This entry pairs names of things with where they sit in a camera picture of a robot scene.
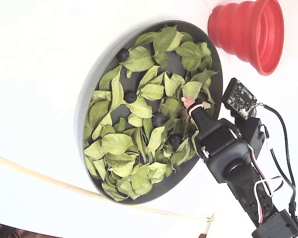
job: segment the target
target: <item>tan cord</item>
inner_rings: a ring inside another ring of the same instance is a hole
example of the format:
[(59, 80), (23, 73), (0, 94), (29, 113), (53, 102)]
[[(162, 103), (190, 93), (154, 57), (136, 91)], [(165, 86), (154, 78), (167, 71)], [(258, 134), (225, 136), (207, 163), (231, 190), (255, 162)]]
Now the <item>tan cord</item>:
[[(2, 164), (4, 166), (7, 166), (11, 169), (17, 170), (17, 171), (19, 171), (21, 173), (24, 173), (26, 175), (32, 176), (34, 178), (40, 179), (42, 181), (54, 184), (56, 186), (60, 186), (60, 187), (63, 187), (65, 189), (68, 189), (68, 190), (71, 190), (71, 191), (74, 191), (74, 192), (78, 192), (78, 193), (81, 193), (81, 194), (84, 194), (84, 195), (87, 195), (87, 196), (90, 196), (90, 197), (94, 197), (94, 198), (97, 198), (97, 199), (100, 199), (100, 200), (103, 200), (103, 201), (112, 202), (111, 200), (105, 198), (104, 196), (102, 196), (98, 193), (91, 192), (91, 191), (85, 190), (83, 188), (76, 187), (76, 186), (70, 185), (68, 183), (56, 180), (54, 178), (45, 176), (45, 175), (40, 174), (38, 172), (35, 172), (33, 170), (27, 169), (27, 168), (25, 168), (21, 165), (18, 165), (14, 162), (6, 160), (2, 157), (0, 157), (0, 164)], [(167, 216), (172, 216), (172, 217), (180, 217), (180, 218), (184, 218), (184, 219), (199, 220), (199, 221), (206, 221), (206, 222), (212, 222), (213, 221), (213, 219), (209, 218), (209, 217), (194, 217), (194, 216), (182, 215), (182, 214), (177, 214), (177, 213), (173, 213), (173, 212), (167, 212), (167, 211), (161, 211), (161, 210), (157, 210), (157, 209), (153, 209), (153, 208), (148, 208), (148, 207), (144, 207), (144, 206), (140, 206), (140, 205), (132, 205), (132, 206), (129, 206), (129, 207), (135, 208), (135, 209), (138, 209), (138, 210), (142, 210), (142, 211), (146, 211), (146, 212), (152, 212), (152, 213), (157, 213), (157, 214), (162, 214), (162, 215), (167, 215)]]

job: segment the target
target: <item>red collapsible cup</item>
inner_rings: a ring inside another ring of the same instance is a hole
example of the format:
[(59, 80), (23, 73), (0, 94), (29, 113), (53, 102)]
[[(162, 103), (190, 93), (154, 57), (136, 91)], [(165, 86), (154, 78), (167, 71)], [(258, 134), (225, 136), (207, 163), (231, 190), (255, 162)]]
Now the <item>red collapsible cup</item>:
[(250, 62), (261, 75), (270, 75), (283, 51), (283, 13), (277, 0), (217, 6), (210, 15), (208, 33), (217, 47)]

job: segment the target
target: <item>blueberry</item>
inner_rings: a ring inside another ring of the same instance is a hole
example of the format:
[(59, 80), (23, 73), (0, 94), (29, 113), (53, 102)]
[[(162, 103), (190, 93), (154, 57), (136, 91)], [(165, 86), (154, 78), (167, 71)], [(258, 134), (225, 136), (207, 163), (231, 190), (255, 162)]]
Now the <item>blueberry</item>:
[(129, 57), (129, 51), (125, 48), (122, 48), (118, 54), (116, 55), (117, 59), (119, 60), (119, 62), (123, 62), (126, 61)]
[(161, 112), (157, 112), (157, 113), (153, 114), (152, 124), (154, 127), (161, 126), (165, 122), (166, 122), (166, 117), (164, 114), (162, 114)]
[(180, 134), (172, 134), (169, 136), (168, 141), (171, 145), (179, 145), (182, 143), (182, 135)]
[(124, 100), (126, 103), (134, 103), (137, 99), (137, 94), (134, 91), (128, 91), (124, 95)]

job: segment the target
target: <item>dried leaf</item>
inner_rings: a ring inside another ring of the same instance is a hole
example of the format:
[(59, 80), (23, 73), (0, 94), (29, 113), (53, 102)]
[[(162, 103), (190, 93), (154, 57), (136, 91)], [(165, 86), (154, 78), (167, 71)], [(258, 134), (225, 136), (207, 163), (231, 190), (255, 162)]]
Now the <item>dried leaf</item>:
[(117, 133), (122, 133), (126, 128), (126, 119), (119, 118), (119, 123), (114, 125), (114, 129)]
[(140, 92), (142, 97), (150, 101), (159, 100), (163, 97), (164, 86), (150, 83), (143, 87)]
[(125, 134), (108, 134), (101, 139), (101, 145), (111, 154), (122, 155), (133, 145), (133, 140)]
[(93, 132), (93, 134), (91, 135), (91, 137), (93, 138), (93, 140), (96, 140), (99, 136), (100, 136), (100, 132), (102, 130), (102, 127), (104, 125), (112, 125), (112, 119), (110, 116), (110, 113), (108, 113), (103, 120), (101, 120), (101, 122), (98, 124), (98, 126), (96, 127), (95, 131)]
[(126, 103), (126, 105), (133, 114), (140, 118), (152, 117), (152, 107), (146, 103), (143, 97), (138, 96), (135, 102)]
[(175, 51), (182, 56), (181, 63), (187, 71), (193, 71), (200, 65), (202, 53), (193, 42), (184, 42)]
[(181, 44), (187, 41), (191, 41), (193, 42), (193, 38), (189, 33), (186, 32), (181, 32), (181, 34), (183, 35), (182, 39), (181, 39)]
[(211, 56), (211, 51), (208, 48), (208, 44), (206, 42), (198, 42), (197, 46), (199, 47), (201, 54), (202, 54), (202, 58), (204, 57), (209, 57)]
[(117, 66), (111, 71), (108, 71), (107, 73), (102, 76), (102, 78), (99, 81), (99, 90), (109, 91), (110, 82), (111, 80), (116, 77), (117, 74), (120, 75), (121, 65)]
[(106, 151), (101, 146), (100, 140), (97, 140), (84, 150), (84, 154), (92, 157), (94, 160), (99, 160), (106, 154)]
[(181, 111), (181, 104), (174, 98), (167, 98), (159, 105), (159, 111), (169, 118), (176, 118)]
[(150, 136), (150, 141), (147, 146), (149, 152), (154, 152), (160, 145), (161, 143), (161, 134), (164, 131), (164, 126), (157, 127), (153, 129), (151, 136)]
[(103, 138), (104, 136), (106, 136), (108, 134), (114, 134), (114, 133), (116, 133), (115, 129), (111, 125), (105, 125), (105, 126), (103, 126), (103, 128), (100, 132), (100, 137)]
[(106, 170), (104, 165), (104, 159), (93, 161), (93, 163), (101, 179), (105, 181)]
[(145, 118), (143, 121), (144, 131), (147, 139), (150, 139), (151, 132), (153, 130), (153, 124), (151, 118)]
[(153, 40), (154, 55), (164, 53), (172, 44), (175, 36), (177, 34), (177, 28), (174, 27), (164, 27), (161, 32)]
[(143, 88), (146, 84), (148, 84), (151, 80), (153, 80), (154, 78), (156, 78), (157, 74), (158, 74), (158, 69), (160, 68), (160, 66), (152, 66), (143, 76), (143, 78), (140, 80), (139, 82), (139, 86), (138, 86), (138, 90), (137, 90), (137, 94), (139, 94), (140, 89)]
[(140, 188), (147, 179), (149, 168), (147, 165), (143, 165), (138, 168), (137, 172), (132, 176), (131, 183), (133, 189)]
[(171, 45), (168, 47), (168, 49), (166, 49), (166, 51), (173, 51), (175, 48), (179, 47), (182, 37), (183, 35), (180, 32), (177, 32)]
[(135, 127), (140, 127), (140, 126), (143, 126), (143, 119), (131, 113), (128, 117), (128, 123)]
[(159, 53), (158, 55), (153, 56), (153, 58), (162, 68), (165, 68), (168, 64), (169, 56), (166, 53)]
[(126, 197), (120, 195), (115, 187), (112, 187), (106, 182), (102, 182), (101, 186), (104, 189), (104, 192), (107, 193), (110, 197), (112, 197), (115, 201), (120, 202), (126, 199)]
[(151, 68), (154, 65), (154, 60), (152, 59), (149, 50), (142, 46), (138, 46), (129, 49), (128, 59), (120, 64), (132, 72), (142, 72)]
[(158, 34), (159, 34), (158, 32), (148, 32), (148, 33), (142, 34), (137, 38), (134, 48), (142, 44), (151, 43)]
[(101, 120), (107, 115), (108, 113), (108, 105), (110, 101), (101, 101), (95, 103), (89, 111), (89, 124), (92, 128), (95, 128)]
[(201, 86), (201, 82), (187, 82), (182, 88), (183, 97), (196, 99), (200, 93)]

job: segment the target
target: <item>white surface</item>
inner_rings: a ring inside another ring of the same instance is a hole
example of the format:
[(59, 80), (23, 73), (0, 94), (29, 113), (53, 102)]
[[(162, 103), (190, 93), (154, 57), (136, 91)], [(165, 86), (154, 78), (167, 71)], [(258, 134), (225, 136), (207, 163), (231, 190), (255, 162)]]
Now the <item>white surface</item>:
[[(280, 0), (285, 45), (277, 70), (260, 76), (219, 49), (224, 88), (240, 79), (278, 110), (287, 125), (298, 188), (298, 0)], [(75, 145), (76, 100), (95, 61), (126, 32), (180, 19), (207, 31), (208, 10), (196, 0), (0, 1), (0, 156), (61, 181), (96, 191)], [(278, 119), (259, 109), (286, 169)], [(222, 108), (221, 117), (229, 118)], [(277, 174), (269, 152), (259, 158), (266, 177)], [(291, 191), (274, 196), (287, 208)], [(200, 161), (172, 191), (146, 206), (209, 216), (208, 237), (251, 237), (254, 226), (224, 184)], [(0, 165), (0, 223), (59, 237), (198, 237), (205, 224), (135, 211), (32, 179)]]

